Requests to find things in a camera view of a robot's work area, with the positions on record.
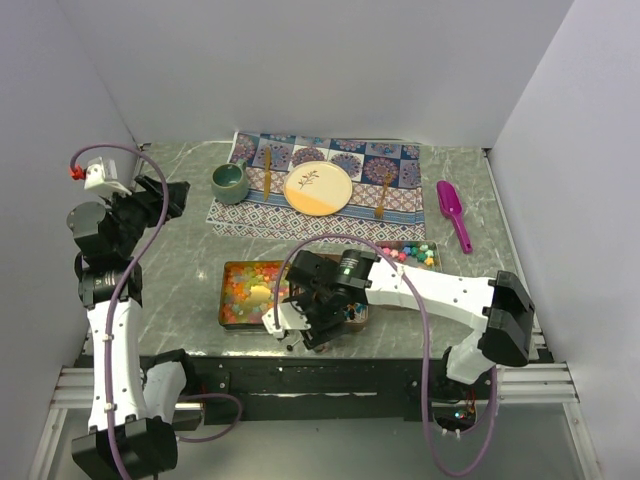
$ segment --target cream plate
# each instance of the cream plate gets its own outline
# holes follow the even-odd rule
[[[353,191],[351,178],[329,162],[306,162],[294,168],[284,181],[284,196],[293,208],[321,217],[343,208]]]

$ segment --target cup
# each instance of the cup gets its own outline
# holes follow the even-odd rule
[[[211,191],[220,203],[234,205],[240,203],[249,194],[247,162],[240,165],[225,163],[211,174]]]

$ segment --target geometric pattern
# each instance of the geometric pattern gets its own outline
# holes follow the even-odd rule
[[[265,202],[264,148],[267,145],[272,148],[272,171],[270,195]],[[303,149],[309,150],[295,155]],[[294,167],[293,162],[309,155],[321,161],[330,161],[338,155],[336,158],[340,161],[336,164],[353,169],[349,172],[353,182],[351,199],[333,215],[304,215],[291,208],[284,198],[283,186],[288,171]],[[425,240],[418,160],[419,149],[411,145],[236,133],[229,162],[247,162],[249,195],[237,205],[223,205],[214,199],[206,221],[217,234],[224,236],[302,240],[337,233],[371,241]],[[385,215],[383,220],[376,220],[373,211],[380,201],[381,183],[387,173],[393,180],[384,200]]]

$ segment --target gray marble table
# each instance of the gray marble table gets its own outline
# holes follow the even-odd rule
[[[147,151],[170,181],[186,180],[191,190],[184,215],[170,221],[142,259],[143,320],[140,353],[153,355],[184,348],[192,355],[332,356],[417,358],[422,356],[422,325],[417,312],[371,308],[368,326],[342,336],[322,354],[299,343],[292,352],[266,333],[230,333],[218,325],[225,262],[282,259],[295,242],[221,238],[205,217],[212,201],[208,174],[226,162],[230,143],[158,143]],[[439,244],[444,273],[494,276],[515,271],[507,231],[480,149],[421,147],[427,238]],[[446,179],[458,188],[474,252],[465,255],[451,223],[438,208],[435,184]],[[341,252],[339,245],[317,251]],[[431,318],[431,356],[439,358],[470,330],[451,320]]]

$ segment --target cable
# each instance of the cable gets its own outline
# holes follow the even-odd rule
[[[78,161],[78,158],[80,157],[80,155],[82,155],[83,153],[89,150],[95,150],[97,148],[115,148],[117,150],[124,150],[125,152],[133,153],[134,155],[142,158],[145,162],[151,165],[151,167],[155,170],[156,174],[158,175],[160,183],[162,184],[162,210],[160,212],[158,224],[155,230],[153,231],[153,233],[151,234],[151,237],[149,238],[147,243],[144,244],[144,246],[140,249],[140,251],[133,256],[133,259],[131,260],[131,262],[129,262],[129,265],[127,266],[124,273],[120,277],[120,280],[116,284],[115,289],[113,290],[113,294],[111,295],[111,300],[109,301],[109,309],[107,310],[107,320],[105,325],[105,335],[106,335],[106,338],[111,338],[112,331],[113,331],[113,316],[116,310],[116,305],[118,304],[120,293],[122,292],[122,289],[126,285],[127,280],[131,275],[131,272],[133,271],[135,266],[139,263],[140,258],[142,258],[142,256],[147,252],[151,244],[154,242],[154,240],[160,233],[160,230],[162,229],[162,226],[164,225],[164,222],[167,218],[167,210],[169,208],[169,187],[167,185],[167,180],[162,173],[162,170],[160,169],[158,164],[154,162],[147,154],[140,152],[132,147],[128,147],[126,145],[117,145],[117,144],[111,144],[111,143],[99,143],[96,145],[89,145],[88,147],[84,147],[78,150],[73,155],[73,157],[71,157],[71,161],[69,162],[69,168],[72,172],[72,176],[74,172],[78,174],[78,171],[80,169],[79,167],[76,167],[76,162]],[[104,345],[105,400],[107,404],[111,404],[111,405],[113,405],[112,347],[113,345],[111,341],[105,342],[105,345]],[[223,430],[221,433],[217,435],[214,435],[212,437],[205,438],[205,439],[183,439],[183,441],[186,441],[188,443],[204,442],[208,440],[213,440],[215,438],[220,438],[221,436],[226,435],[227,433],[229,433],[229,431],[231,431],[231,429],[233,429],[233,427],[236,426],[236,424],[240,420],[240,416],[242,415],[242,403],[240,403],[240,400],[238,400],[237,398],[231,395],[222,394],[222,393],[210,393],[210,394],[203,394],[203,395],[193,395],[191,397],[186,397],[186,398],[194,399],[194,400],[198,398],[201,398],[201,399],[226,398],[226,399],[231,399],[238,404],[238,416],[227,429]],[[131,480],[131,477],[127,473],[127,469],[124,466],[122,457],[120,456],[120,451],[118,450],[118,445],[116,443],[115,413],[113,410],[107,410],[107,436],[109,438],[109,447],[111,448],[111,455],[113,456],[113,461],[116,465],[118,473],[123,478],[123,480]]]
[[[296,253],[298,253],[298,251],[301,250],[305,245],[308,245],[311,242],[316,242],[318,240],[324,240],[327,238],[349,240],[352,242],[360,243],[362,245],[366,245],[367,247],[373,249],[378,255],[380,255],[380,257],[382,257],[389,265],[391,265],[394,271],[396,272],[398,271],[398,267],[396,266],[395,262],[389,256],[387,256],[380,247],[375,245],[373,242],[364,240],[362,238],[354,237],[352,235],[341,235],[341,234],[318,235],[315,237],[311,237],[308,240],[305,240],[303,242],[300,242],[287,254],[287,256],[282,262],[282,265],[280,266],[280,269],[278,270],[278,276],[276,277],[276,282],[274,286],[275,292],[278,292],[280,289],[280,282],[282,281],[284,270],[288,265],[288,263],[291,261],[291,258]],[[488,415],[489,429],[487,431],[487,436],[484,441],[484,444],[482,445],[482,448],[480,448],[480,451],[478,452],[478,455],[476,456],[476,458],[466,468],[457,472],[451,471],[444,465],[444,463],[438,456],[434,447],[433,432],[431,431],[431,428],[429,428],[429,353],[430,353],[429,350],[430,350],[430,343],[431,343],[429,339],[429,315],[424,305],[424,301],[422,300],[422,297],[418,293],[418,290],[414,286],[413,282],[404,273],[402,274],[401,279],[407,285],[407,287],[409,287],[409,290],[411,290],[413,297],[416,299],[416,303],[418,304],[418,309],[420,310],[420,316],[422,317],[422,323],[423,323],[424,351],[423,351],[423,358],[422,358],[422,380],[421,380],[422,385],[421,385],[421,394],[420,394],[421,396],[420,407],[422,412],[423,434],[425,436],[425,439],[427,440],[429,448],[431,449],[431,455],[433,457],[433,461],[438,467],[438,469],[440,469],[442,473],[450,477],[464,477],[469,473],[471,473],[473,470],[475,470],[476,467],[480,464],[485,454],[487,453],[487,449],[489,448],[489,444],[491,443],[491,438],[493,437],[493,430],[495,427],[495,417],[498,409],[498,400],[497,400],[498,375],[496,372],[496,367],[491,368],[491,393],[489,394],[489,402],[487,404],[487,408],[483,412],[480,420],[478,420],[473,427],[469,428],[464,432],[464,433],[470,433],[471,431],[475,430],[480,425],[480,423],[482,423],[484,417]],[[275,327],[276,329],[279,329],[280,319],[278,318],[278,295],[274,295],[273,316],[274,316],[273,320],[275,323]]]

